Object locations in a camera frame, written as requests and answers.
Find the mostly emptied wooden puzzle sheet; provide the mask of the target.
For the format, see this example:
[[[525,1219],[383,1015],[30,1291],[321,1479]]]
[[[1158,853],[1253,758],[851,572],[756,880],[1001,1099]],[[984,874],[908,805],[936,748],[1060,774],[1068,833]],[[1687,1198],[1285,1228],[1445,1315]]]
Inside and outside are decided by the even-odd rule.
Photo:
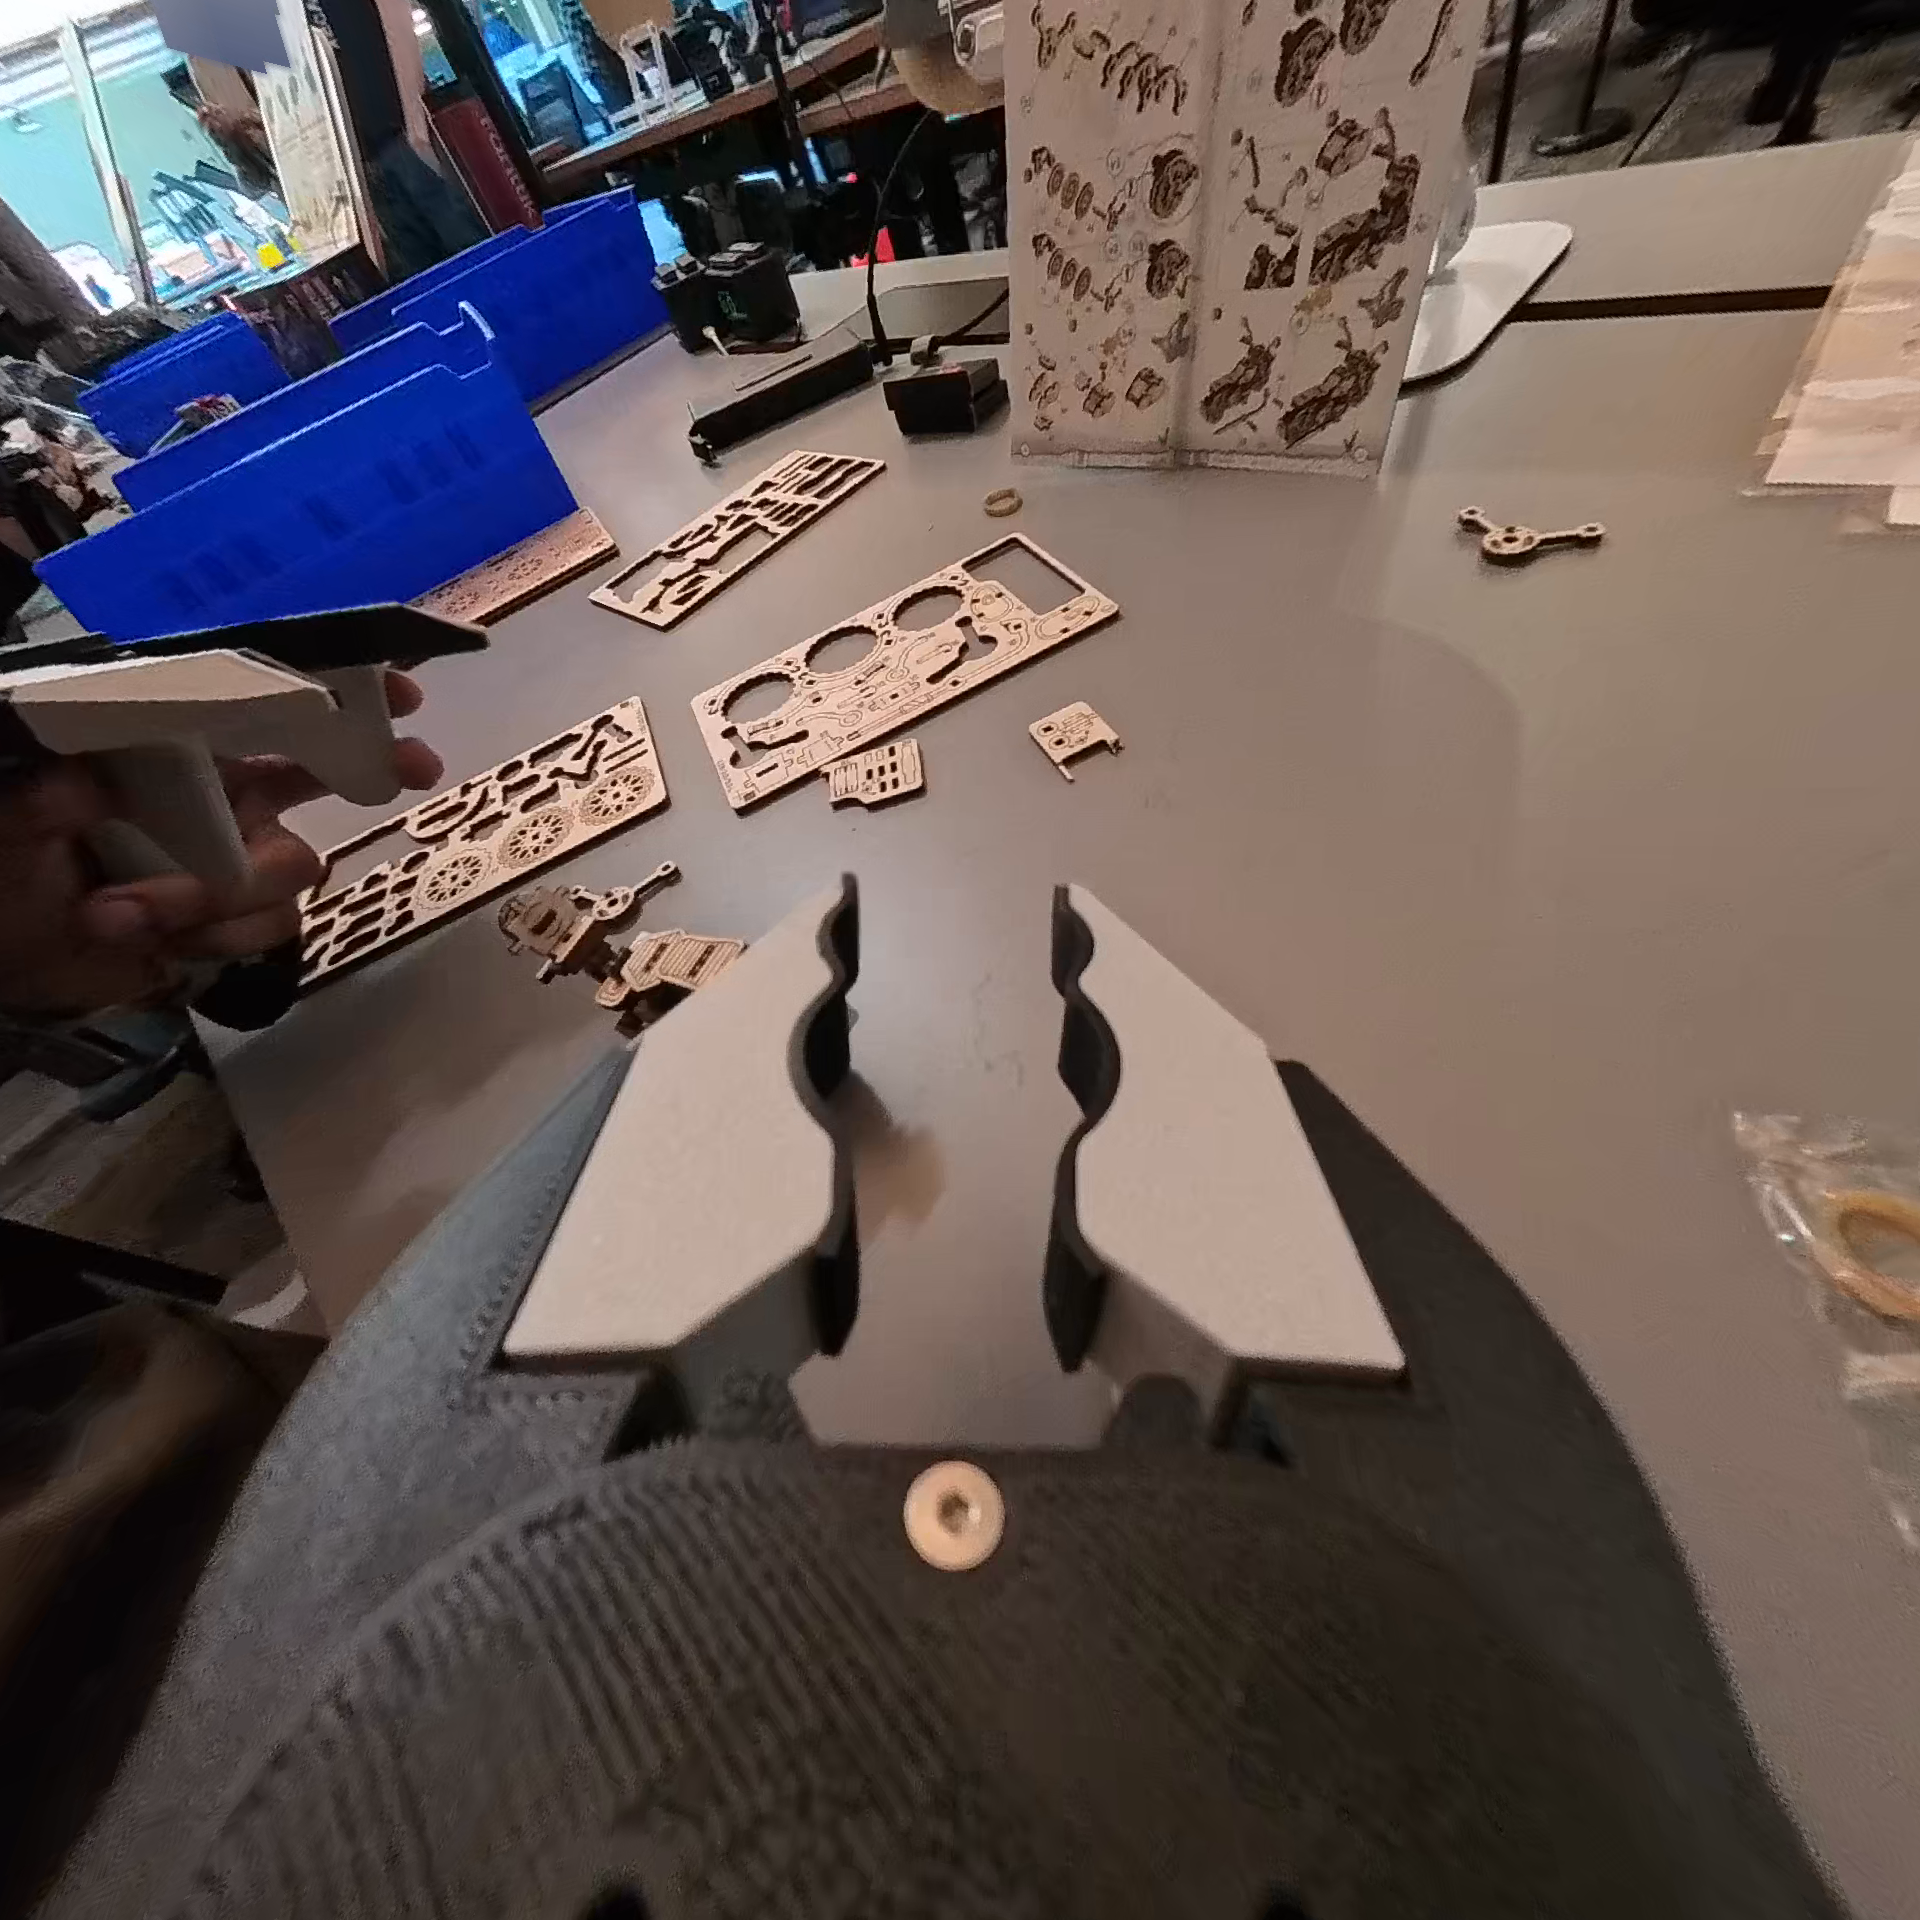
[[[668,632],[884,472],[866,454],[785,454],[593,589],[590,605]]]

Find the small square wooden piece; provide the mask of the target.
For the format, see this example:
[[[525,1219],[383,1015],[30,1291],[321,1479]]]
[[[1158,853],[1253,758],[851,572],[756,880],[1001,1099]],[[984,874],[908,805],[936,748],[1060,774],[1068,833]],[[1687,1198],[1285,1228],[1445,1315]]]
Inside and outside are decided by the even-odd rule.
[[[1068,783],[1074,783],[1074,769],[1084,758],[1123,754],[1119,731],[1084,701],[1042,715],[1026,731],[1052,769]]]

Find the person's leg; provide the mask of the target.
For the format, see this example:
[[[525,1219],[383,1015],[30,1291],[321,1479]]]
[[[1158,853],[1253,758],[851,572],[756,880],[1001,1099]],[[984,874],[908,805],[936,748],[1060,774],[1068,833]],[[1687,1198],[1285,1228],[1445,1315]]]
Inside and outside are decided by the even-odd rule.
[[[323,1339],[116,1303],[6,1346],[6,1825],[77,1822]]]

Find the clear bag with papers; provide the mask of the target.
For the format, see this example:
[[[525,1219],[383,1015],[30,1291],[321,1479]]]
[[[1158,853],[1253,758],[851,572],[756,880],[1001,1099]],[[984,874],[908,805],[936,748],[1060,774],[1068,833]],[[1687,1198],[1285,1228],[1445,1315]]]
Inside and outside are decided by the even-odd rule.
[[[1919,145],[1864,217],[1756,457],[1748,497],[1828,497],[1919,535]]]

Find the blue plastic bin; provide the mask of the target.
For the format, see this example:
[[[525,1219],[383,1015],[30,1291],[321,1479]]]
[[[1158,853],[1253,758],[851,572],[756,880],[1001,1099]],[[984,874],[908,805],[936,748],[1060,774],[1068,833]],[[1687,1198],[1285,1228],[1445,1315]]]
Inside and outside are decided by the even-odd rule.
[[[419,373],[37,566],[90,632],[408,605],[578,510],[498,373]]]
[[[540,408],[669,328],[654,271],[640,204],[620,187],[398,281],[333,317],[332,338],[366,350],[414,323],[449,331],[472,310],[494,335],[494,360]]]
[[[459,303],[455,327],[437,331],[428,323],[408,323],[332,368],[205,426],[191,438],[157,448],[148,457],[121,467],[112,473],[112,486],[134,512],[156,508],[159,500],[186,492],[195,484],[299,436],[309,426],[346,414],[419,373],[432,368],[444,368],[455,375],[479,373],[494,364],[494,343],[494,327],[468,303]]]
[[[121,360],[77,396],[77,411],[121,454],[146,457],[169,430],[181,407],[203,396],[230,396],[250,407],[290,381],[274,349],[241,315],[215,315],[162,343]]]

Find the long black bar device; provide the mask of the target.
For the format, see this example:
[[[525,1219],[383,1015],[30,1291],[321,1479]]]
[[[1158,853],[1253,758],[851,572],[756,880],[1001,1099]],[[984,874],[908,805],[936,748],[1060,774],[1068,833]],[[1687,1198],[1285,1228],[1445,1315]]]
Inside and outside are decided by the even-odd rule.
[[[716,467],[736,445],[851,396],[873,376],[873,345],[851,331],[833,331],[754,375],[733,396],[692,408],[689,450],[703,467]]]

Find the dark wooden sheet by bin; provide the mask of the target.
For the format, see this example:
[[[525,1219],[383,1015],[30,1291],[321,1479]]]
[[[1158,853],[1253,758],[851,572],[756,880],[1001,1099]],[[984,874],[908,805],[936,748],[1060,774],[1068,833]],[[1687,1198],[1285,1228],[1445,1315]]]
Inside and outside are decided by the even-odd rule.
[[[444,622],[491,628],[616,559],[618,543],[606,526],[576,510],[412,605]]]

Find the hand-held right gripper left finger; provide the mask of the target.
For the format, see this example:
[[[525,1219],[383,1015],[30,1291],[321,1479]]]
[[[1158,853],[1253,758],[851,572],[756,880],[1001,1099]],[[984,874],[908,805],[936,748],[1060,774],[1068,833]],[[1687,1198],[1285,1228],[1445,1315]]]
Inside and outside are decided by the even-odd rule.
[[[843,1352],[860,1306],[854,874],[651,1026],[500,1340],[513,1375],[643,1370],[705,1417]]]

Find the dark printed box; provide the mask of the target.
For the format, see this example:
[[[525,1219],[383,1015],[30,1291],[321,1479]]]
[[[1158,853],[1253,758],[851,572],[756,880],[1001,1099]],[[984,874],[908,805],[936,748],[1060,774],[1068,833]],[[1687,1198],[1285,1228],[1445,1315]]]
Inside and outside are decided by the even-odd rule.
[[[366,245],[305,257],[285,269],[250,275],[215,294],[220,310],[240,315],[290,379],[305,379],[344,349],[332,323],[386,287]]]

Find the white monitor stand base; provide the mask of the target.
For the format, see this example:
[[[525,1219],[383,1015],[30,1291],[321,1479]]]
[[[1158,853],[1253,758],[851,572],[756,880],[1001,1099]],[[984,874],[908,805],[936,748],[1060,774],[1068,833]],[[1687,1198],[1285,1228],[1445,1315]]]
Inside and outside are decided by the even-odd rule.
[[[1565,222],[1479,224],[1427,275],[1414,323],[1404,387],[1461,373],[1519,312],[1572,247]]]

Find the clear bag with rubber bands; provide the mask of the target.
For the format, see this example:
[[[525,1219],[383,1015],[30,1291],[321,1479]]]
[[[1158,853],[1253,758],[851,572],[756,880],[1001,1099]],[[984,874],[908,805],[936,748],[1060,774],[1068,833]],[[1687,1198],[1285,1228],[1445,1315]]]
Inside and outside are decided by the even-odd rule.
[[[1733,1137],[1769,1234],[1838,1340],[1842,1397],[1863,1409],[1916,1403],[1916,1125],[1737,1112]]]

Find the slatted wooden model piece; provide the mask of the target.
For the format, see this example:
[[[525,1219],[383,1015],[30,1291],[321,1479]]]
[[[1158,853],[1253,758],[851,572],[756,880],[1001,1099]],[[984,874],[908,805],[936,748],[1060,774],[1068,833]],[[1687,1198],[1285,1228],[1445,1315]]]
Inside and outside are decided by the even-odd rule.
[[[623,1037],[636,1037],[726,974],[747,950],[748,942],[689,929],[643,933],[612,954],[595,987],[595,1006],[613,1015]]]

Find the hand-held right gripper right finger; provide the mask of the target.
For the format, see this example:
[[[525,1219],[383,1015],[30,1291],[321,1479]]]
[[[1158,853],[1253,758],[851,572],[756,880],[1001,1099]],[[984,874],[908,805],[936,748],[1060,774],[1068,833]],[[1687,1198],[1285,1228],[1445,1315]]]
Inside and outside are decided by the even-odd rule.
[[[1263,1038],[1082,885],[1058,885],[1043,1326],[1066,1375],[1184,1386],[1206,1426],[1265,1381],[1398,1390],[1404,1344]]]

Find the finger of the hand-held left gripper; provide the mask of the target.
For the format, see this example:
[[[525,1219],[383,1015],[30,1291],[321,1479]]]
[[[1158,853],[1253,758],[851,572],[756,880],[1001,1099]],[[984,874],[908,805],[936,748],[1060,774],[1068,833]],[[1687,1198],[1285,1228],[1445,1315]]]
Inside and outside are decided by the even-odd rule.
[[[2,671],[199,653],[251,653],[299,675],[351,666],[414,669],[426,659],[486,653],[489,646],[489,632],[482,626],[436,612],[419,607],[357,607],[148,641],[108,641],[104,635],[24,641],[6,647]]]
[[[314,676],[245,649],[118,653],[7,671],[2,701],[7,775],[67,757],[107,783],[113,878],[180,869],[215,892],[250,880],[224,758],[282,757],[361,806],[401,793],[379,664]]]

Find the folded paper instruction sheet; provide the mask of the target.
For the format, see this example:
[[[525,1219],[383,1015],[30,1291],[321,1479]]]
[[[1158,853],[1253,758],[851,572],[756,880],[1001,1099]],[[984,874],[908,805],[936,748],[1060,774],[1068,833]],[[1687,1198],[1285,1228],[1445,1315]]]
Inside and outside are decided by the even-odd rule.
[[[1007,5],[1024,465],[1373,478],[1491,5]]]

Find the small slotted wooden piece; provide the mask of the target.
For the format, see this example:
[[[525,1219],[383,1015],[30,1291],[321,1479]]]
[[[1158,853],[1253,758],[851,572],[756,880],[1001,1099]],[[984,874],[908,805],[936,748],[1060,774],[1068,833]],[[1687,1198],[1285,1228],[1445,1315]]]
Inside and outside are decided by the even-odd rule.
[[[914,736],[860,748],[822,769],[833,809],[884,809],[925,794],[925,757]]]

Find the black box device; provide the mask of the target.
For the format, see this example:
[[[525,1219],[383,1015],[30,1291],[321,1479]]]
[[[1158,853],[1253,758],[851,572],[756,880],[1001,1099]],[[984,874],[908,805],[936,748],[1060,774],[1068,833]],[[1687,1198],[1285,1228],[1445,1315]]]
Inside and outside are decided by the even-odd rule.
[[[1007,411],[997,358],[916,364],[881,379],[896,430],[905,440],[971,438]]]

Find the large black charger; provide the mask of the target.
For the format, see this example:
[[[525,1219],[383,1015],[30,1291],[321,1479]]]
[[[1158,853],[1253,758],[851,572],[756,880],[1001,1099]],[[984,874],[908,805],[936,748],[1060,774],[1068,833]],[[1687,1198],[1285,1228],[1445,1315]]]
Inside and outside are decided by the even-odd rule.
[[[726,352],[785,350],[805,341],[788,257],[765,241],[734,241],[703,264],[705,331]]]

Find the grey desk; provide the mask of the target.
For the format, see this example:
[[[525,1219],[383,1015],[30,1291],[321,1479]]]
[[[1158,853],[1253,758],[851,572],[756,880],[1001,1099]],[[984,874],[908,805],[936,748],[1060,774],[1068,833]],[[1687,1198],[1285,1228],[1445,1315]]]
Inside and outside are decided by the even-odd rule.
[[[1576,232],[1545,318],[1404,399],[1376,484],[796,443],[884,475],[668,635],[576,585],[426,675],[449,777],[643,696],[671,926],[863,896],[863,1304],[796,1390],[854,1445],[1082,1445],[1039,1303],[1058,1082],[1048,908],[1088,885],[1309,1066],[1525,1286],[1654,1481],[1746,1714],[1857,1915],[1916,1915],[1916,1553],[1735,1112],[1916,1125],[1916,541],[1756,500],[1759,445],[1896,136],[1494,188]],[[736,818],[692,698],[1019,529],[1119,600],[925,730],[927,793]],[[1597,548],[1491,566],[1461,508]],[[1060,777],[1026,727],[1123,740]]]

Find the wooden background table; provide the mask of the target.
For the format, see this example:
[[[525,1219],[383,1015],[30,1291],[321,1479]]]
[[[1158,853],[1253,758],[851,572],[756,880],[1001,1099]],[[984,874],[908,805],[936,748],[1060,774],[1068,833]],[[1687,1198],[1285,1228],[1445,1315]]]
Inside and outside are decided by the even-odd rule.
[[[881,17],[869,17],[833,37],[802,43],[797,60],[785,67],[802,141],[846,136],[919,107],[898,60],[884,46],[881,27]],[[695,102],[612,133],[573,155],[537,163],[537,194],[544,206],[558,206],[593,194],[613,171],[643,163],[671,163],[722,133],[765,133],[779,118],[779,87],[773,81],[762,81],[718,102]]]

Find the wooden sheet with spoked wheels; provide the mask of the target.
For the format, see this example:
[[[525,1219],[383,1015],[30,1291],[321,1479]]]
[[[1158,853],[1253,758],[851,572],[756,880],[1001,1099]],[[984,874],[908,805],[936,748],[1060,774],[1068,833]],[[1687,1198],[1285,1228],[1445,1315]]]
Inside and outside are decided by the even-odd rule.
[[[297,995],[390,957],[669,805],[651,718],[623,698],[363,828],[302,896]]]

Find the person's left hand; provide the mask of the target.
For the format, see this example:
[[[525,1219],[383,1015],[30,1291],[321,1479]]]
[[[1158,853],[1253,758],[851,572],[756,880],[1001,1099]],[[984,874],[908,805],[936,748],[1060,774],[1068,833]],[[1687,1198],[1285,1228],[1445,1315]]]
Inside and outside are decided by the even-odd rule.
[[[420,706],[420,692],[384,669],[395,727]],[[113,878],[101,841],[116,806],[93,763],[53,757],[32,774],[6,774],[6,1021],[59,1025],[157,1003],[297,937],[297,902],[321,862],[285,814],[333,793],[282,757],[224,758],[220,769],[251,857],[250,880],[228,892],[180,869]],[[441,771],[426,745],[396,736],[401,793],[432,787]]]

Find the wooden sheet with round holes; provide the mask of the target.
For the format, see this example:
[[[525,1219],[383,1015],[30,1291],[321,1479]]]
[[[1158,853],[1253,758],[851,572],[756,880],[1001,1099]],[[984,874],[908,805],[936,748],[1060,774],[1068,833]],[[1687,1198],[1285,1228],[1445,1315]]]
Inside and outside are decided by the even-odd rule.
[[[1119,617],[1119,600],[1013,535],[713,684],[692,715],[747,814]]]

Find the black office chair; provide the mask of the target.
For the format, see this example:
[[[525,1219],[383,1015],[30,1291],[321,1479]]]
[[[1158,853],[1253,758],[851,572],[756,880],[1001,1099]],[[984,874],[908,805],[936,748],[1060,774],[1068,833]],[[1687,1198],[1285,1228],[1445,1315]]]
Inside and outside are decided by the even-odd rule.
[[[6,1293],[220,1309],[282,1245],[264,1193],[186,1016],[6,1037]]]

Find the red cardboard box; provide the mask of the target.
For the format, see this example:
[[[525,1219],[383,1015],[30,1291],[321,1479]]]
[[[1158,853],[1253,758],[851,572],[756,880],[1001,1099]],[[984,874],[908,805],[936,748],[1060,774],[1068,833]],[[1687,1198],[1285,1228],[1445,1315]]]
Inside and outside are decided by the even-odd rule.
[[[468,85],[431,87],[426,112],[441,149],[494,234],[544,228],[541,204],[517,169],[513,145]]]

